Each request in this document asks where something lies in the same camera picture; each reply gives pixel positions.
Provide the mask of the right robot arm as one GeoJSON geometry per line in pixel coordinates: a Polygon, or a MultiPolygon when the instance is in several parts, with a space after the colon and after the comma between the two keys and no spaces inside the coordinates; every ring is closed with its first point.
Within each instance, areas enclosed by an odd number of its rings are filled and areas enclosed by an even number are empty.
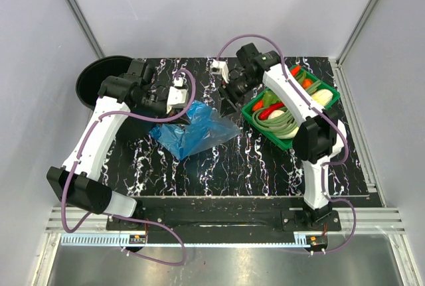
{"type": "Polygon", "coordinates": [[[222,76],[219,92],[220,112],[228,115],[241,106],[244,96],[259,84],[269,88],[294,118],[298,131],[293,140],[296,157],[302,161],[305,192],[303,200],[309,208],[303,212],[302,222],[310,230],[317,230],[326,221],[324,210],[330,207],[328,167],[340,153],[349,154],[347,134],[343,122],[331,109],[317,103],[290,73],[282,51],[276,47],[261,53],[254,44],[241,47],[236,57],[243,70],[237,78],[230,78],[225,61],[216,58],[211,71],[222,76]]]}

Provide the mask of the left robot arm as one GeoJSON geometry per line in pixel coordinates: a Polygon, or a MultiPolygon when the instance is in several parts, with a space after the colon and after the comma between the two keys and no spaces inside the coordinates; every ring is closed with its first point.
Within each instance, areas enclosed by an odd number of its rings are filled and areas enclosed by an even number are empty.
{"type": "Polygon", "coordinates": [[[155,67],[147,60],[109,56],[89,65],[78,77],[76,93],[92,109],[80,140],[61,167],[51,167],[46,179],[63,206],[93,214],[121,216],[130,230],[143,224],[135,199],[114,192],[99,181],[107,152],[129,117],[150,123],[189,122],[186,112],[195,98],[193,75],[180,70],[164,96],[152,89],[155,67]]]}

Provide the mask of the detached blue trash bag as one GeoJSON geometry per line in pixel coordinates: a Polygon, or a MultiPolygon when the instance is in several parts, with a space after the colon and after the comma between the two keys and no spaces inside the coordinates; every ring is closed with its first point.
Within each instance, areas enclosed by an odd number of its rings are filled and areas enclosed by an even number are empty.
{"type": "Polygon", "coordinates": [[[194,101],[187,116],[189,125],[163,124],[149,132],[154,140],[180,161],[240,135],[237,124],[220,117],[217,110],[202,102],[194,101]]]}

